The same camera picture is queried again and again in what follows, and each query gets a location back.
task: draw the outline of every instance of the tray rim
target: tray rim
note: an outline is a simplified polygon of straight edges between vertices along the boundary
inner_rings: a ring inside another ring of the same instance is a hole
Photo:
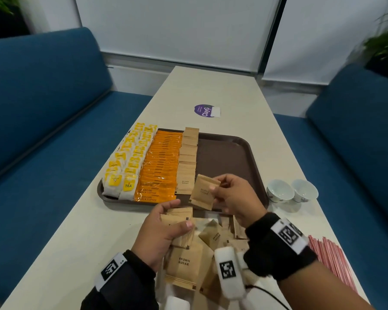
[[[182,133],[184,132],[183,130],[176,130],[176,129],[163,129],[163,128],[159,128],[158,130],[162,130],[162,131],[170,131],[170,132],[175,132],[175,133]],[[225,137],[230,137],[232,140],[237,140],[237,141],[233,141],[234,143],[237,143],[238,145],[241,145],[240,143],[244,143],[247,147],[247,150],[248,150],[248,153],[250,154],[250,157],[251,157],[251,163],[252,163],[252,167],[257,170],[256,175],[257,175],[257,181],[258,181],[258,184],[259,186],[262,188],[262,191],[263,191],[263,195],[264,195],[264,199],[265,200],[261,200],[259,198],[259,200],[261,201],[261,203],[263,204],[264,208],[268,208],[269,206],[269,198],[267,196],[267,193],[266,193],[266,189],[264,188],[264,184],[263,184],[263,181],[261,179],[261,176],[260,176],[260,172],[259,172],[259,169],[257,167],[257,164],[256,164],[256,161],[254,159],[254,155],[253,155],[253,151],[252,151],[252,148],[250,146],[250,144],[248,143],[248,141],[244,140],[243,138],[241,137],[238,137],[238,136],[231,136],[231,135],[220,135],[220,134],[210,134],[210,133],[199,133],[199,139],[206,139],[206,140],[215,140],[215,139],[212,139],[213,137],[216,137],[216,136],[225,136]],[[156,203],[148,203],[148,202],[139,202],[139,201],[129,201],[129,200],[119,200],[119,199],[111,199],[111,198],[108,198],[104,195],[102,195],[102,179],[99,181],[98,183],[98,186],[97,186],[97,193],[98,193],[98,196],[99,198],[101,198],[103,201],[107,202],[107,203],[114,203],[114,204],[118,204],[118,205],[150,205],[150,206],[155,206]]]

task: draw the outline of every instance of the person's left hand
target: person's left hand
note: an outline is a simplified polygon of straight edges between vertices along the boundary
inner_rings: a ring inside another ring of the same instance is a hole
[[[172,240],[188,233],[193,228],[191,221],[169,226],[161,222],[160,215],[170,208],[176,208],[180,202],[179,199],[176,199],[158,203],[146,217],[132,246],[131,251],[154,272],[158,272]]]

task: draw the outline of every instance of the person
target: person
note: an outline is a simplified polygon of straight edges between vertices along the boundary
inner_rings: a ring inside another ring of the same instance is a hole
[[[214,203],[225,202],[224,213],[236,216],[246,228],[250,249],[244,260],[259,276],[272,275],[292,310],[371,310],[364,299],[333,275],[305,247],[294,253],[271,226],[279,217],[267,212],[250,184],[232,174],[216,177],[220,187],[212,189]],[[82,310],[158,309],[154,278],[171,241],[192,229],[189,221],[166,226],[160,214],[177,207],[179,200],[157,204],[147,216],[131,250],[124,253],[121,267],[98,292],[95,288],[83,300]]]

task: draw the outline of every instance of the brown tray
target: brown tray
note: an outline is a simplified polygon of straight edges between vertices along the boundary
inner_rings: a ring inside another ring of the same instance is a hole
[[[182,130],[159,129],[182,133]],[[261,181],[259,170],[254,161],[249,143],[240,137],[199,133],[197,149],[197,174],[216,177],[221,174],[234,174],[250,183],[264,207],[269,206],[269,198]],[[102,180],[98,184],[99,197],[109,203],[122,203],[127,205],[155,205],[155,203],[118,200],[102,195]],[[176,195],[181,199],[181,205],[189,203],[190,195]]]

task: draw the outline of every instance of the black planter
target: black planter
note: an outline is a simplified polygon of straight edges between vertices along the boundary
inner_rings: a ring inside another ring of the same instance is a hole
[[[365,68],[388,78],[388,56],[372,57]]]
[[[0,10],[0,38],[30,35],[20,9],[16,6],[9,8],[13,15]]]

